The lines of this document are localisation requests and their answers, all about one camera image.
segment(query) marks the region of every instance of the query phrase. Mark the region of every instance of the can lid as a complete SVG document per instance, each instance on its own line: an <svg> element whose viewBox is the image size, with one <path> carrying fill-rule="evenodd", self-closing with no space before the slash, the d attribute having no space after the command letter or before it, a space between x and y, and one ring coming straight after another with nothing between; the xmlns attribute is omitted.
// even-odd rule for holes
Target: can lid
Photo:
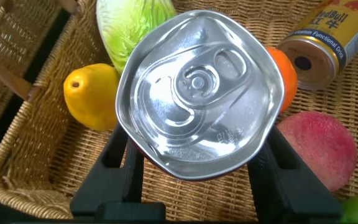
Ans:
<svg viewBox="0 0 358 224"><path fill-rule="evenodd" d="M190 11L148 34L119 84L119 122L169 174L203 180L262 147L284 97L266 48L232 19Z"/></svg>
<svg viewBox="0 0 358 224"><path fill-rule="evenodd" d="M277 48L291 60L298 75L299 88L321 90L335 79L339 67L336 56L314 40L288 39Z"/></svg>

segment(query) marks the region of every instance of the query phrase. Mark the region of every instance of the woven surface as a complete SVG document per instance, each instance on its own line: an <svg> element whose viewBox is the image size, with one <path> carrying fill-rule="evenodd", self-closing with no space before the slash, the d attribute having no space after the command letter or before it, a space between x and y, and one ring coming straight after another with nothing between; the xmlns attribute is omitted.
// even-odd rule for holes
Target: woven surface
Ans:
<svg viewBox="0 0 358 224"><path fill-rule="evenodd" d="M14 10L0 8L0 61L22 77L59 13L54 0L16 0ZM12 92L0 82L0 115Z"/></svg>
<svg viewBox="0 0 358 224"><path fill-rule="evenodd" d="M106 62L96 29L95 1L79 0L83 17L72 16L37 79L41 94L25 102L0 144L0 202L42 218L71 218L69 201L91 169L110 132L84 128L69 115L62 83L74 69ZM320 1L173 1L178 12L212 9L275 46ZM304 110L334 115L358 144L358 56L326 91L300 90L283 119ZM358 165L339 198L358 194ZM145 163L143 201L164 202L169 220L255 220L247 168L207 182L189 183Z"/></svg>

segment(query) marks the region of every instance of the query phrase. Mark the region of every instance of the pull tab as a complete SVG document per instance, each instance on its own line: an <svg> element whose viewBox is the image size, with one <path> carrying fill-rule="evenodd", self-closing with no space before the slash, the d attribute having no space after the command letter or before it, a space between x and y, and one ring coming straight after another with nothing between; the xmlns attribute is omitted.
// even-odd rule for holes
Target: pull tab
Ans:
<svg viewBox="0 0 358 224"><path fill-rule="evenodd" d="M174 78L178 99L190 108L207 106L244 86L251 66L245 53L230 43L208 46Z"/></svg>

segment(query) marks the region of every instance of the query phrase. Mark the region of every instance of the gold can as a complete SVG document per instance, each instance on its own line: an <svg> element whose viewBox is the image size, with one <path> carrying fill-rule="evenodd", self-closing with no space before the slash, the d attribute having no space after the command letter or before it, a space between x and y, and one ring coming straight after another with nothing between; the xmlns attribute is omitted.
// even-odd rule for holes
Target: gold can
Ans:
<svg viewBox="0 0 358 224"><path fill-rule="evenodd" d="M326 88L358 53L358 0L322 2L277 48L292 61L300 88Z"/></svg>

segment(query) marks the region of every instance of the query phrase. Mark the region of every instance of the peach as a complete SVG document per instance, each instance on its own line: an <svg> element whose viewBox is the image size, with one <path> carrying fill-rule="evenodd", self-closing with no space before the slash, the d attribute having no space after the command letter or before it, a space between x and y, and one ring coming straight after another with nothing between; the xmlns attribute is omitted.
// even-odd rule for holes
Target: peach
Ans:
<svg viewBox="0 0 358 224"><path fill-rule="evenodd" d="M357 164L357 146L338 120L324 113L301 112L277 128L328 190L348 183Z"/></svg>

